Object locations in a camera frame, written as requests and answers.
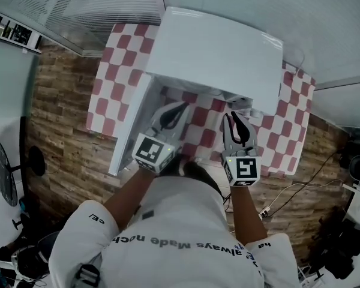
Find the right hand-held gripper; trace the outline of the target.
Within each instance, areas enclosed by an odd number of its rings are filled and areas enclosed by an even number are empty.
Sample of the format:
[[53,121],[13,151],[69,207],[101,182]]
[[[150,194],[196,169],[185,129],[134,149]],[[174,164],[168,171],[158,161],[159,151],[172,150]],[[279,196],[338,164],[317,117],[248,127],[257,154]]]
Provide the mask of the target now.
[[230,117],[225,113],[222,165],[231,187],[249,187],[260,179],[261,156],[257,146],[257,134],[248,119],[240,113],[232,111],[232,118],[239,138],[234,136]]

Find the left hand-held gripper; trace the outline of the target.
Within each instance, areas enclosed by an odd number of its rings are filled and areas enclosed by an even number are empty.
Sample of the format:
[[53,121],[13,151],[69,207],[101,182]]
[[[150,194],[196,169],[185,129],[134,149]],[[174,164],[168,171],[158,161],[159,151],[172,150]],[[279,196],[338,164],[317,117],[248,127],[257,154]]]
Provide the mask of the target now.
[[160,173],[175,158],[189,112],[189,103],[178,102],[154,113],[151,127],[139,133],[132,152],[132,158],[140,167]]

